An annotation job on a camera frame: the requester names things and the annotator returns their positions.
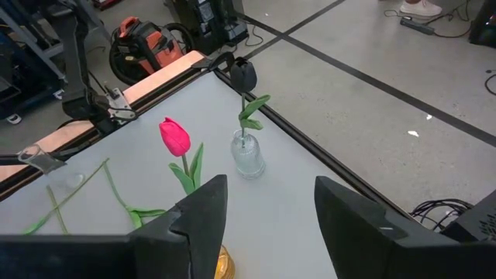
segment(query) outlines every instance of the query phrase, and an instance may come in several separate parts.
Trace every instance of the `shoe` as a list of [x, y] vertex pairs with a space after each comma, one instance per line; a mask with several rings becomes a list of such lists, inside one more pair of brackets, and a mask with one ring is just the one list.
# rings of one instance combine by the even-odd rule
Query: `shoe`
[[400, 8], [400, 12], [417, 16], [437, 16], [442, 11], [443, 9], [441, 7], [432, 4], [427, 0], [421, 0], [416, 4], [408, 4], [407, 2], [404, 2]]

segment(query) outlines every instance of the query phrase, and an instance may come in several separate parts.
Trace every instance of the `glass vase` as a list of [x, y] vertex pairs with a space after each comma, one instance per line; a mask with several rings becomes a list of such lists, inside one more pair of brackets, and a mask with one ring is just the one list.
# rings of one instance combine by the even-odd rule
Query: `glass vase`
[[72, 171], [63, 161], [53, 158], [37, 144], [26, 147], [18, 159], [43, 172], [50, 186], [62, 188], [67, 192], [75, 190], [84, 180], [84, 175]]
[[234, 132], [231, 154], [242, 177], [255, 179], [265, 171], [265, 161], [258, 140], [247, 131], [244, 136], [241, 130]]

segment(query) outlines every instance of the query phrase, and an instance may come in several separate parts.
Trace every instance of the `tulip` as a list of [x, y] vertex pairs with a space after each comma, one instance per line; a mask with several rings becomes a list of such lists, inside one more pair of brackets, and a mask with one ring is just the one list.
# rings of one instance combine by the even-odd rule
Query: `tulip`
[[188, 133], [184, 131], [181, 125], [168, 117], [165, 118], [164, 122], [159, 124], [159, 128], [165, 146], [167, 146], [172, 155], [182, 157], [184, 172], [189, 176], [188, 162], [186, 161], [185, 156], [191, 147]]

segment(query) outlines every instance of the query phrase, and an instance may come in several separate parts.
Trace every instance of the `gray floor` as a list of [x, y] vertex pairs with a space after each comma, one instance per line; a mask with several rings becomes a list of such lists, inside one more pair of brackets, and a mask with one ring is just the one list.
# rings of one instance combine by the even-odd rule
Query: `gray floor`
[[[280, 32], [334, 0], [245, 1], [245, 13]], [[445, 10], [458, 1], [436, 1]], [[290, 34], [334, 60], [496, 135], [496, 97], [484, 89], [485, 71], [496, 68], [495, 50], [467, 38], [426, 36], [384, 17], [401, 1], [346, 0]], [[473, 0], [474, 17], [481, 0]], [[108, 29], [127, 16], [158, 24], [171, 16], [160, 0], [125, 0], [100, 14]], [[466, 22], [440, 20], [436, 31], [462, 33]], [[265, 43], [275, 36], [260, 28]], [[252, 37], [251, 43], [258, 39]], [[99, 38], [92, 46], [105, 45]], [[257, 47], [239, 45], [238, 55]], [[478, 202], [495, 189], [496, 150], [468, 133], [409, 105], [288, 40], [251, 59], [259, 75], [255, 94], [271, 94], [270, 105], [313, 140], [401, 207], [410, 210], [433, 198]], [[89, 66], [111, 86], [107, 53], [91, 51]], [[17, 126], [0, 124], [0, 152], [17, 151], [53, 131], [67, 117], [57, 102], [24, 115]], [[419, 137], [408, 134], [416, 131]]]

